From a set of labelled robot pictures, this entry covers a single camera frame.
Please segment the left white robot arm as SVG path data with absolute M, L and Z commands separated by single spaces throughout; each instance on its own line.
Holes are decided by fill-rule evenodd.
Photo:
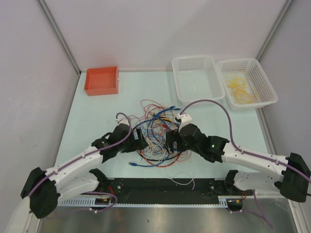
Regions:
M 22 201 L 14 210 L 5 231 L 24 233 L 32 216 L 45 218 L 62 201 L 84 193 L 104 193 L 107 178 L 98 167 L 119 152 L 134 152 L 147 146 L 140 129 L 132 130 L 127 123 L 120 122 L 113 132 L 96 139 L 67 162 L 46 170 L 33 169 L 20 194 Z

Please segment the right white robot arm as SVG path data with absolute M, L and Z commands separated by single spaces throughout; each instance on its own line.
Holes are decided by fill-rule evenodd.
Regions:
M 301 155 L 289 156 L 255 153 L 236 148 L 233 142 L 219 136 L 206 136 L 194 124 L 166 132 L 164 147 L 172 152 L 190 150 L 205 160 L 228 163 L 252 169 L 251 173 L 231 170 L 224 189 L 230 195 L 246 190 L 279 192 L 283 197 L 305 202 L 310 184 L 311 171 Z

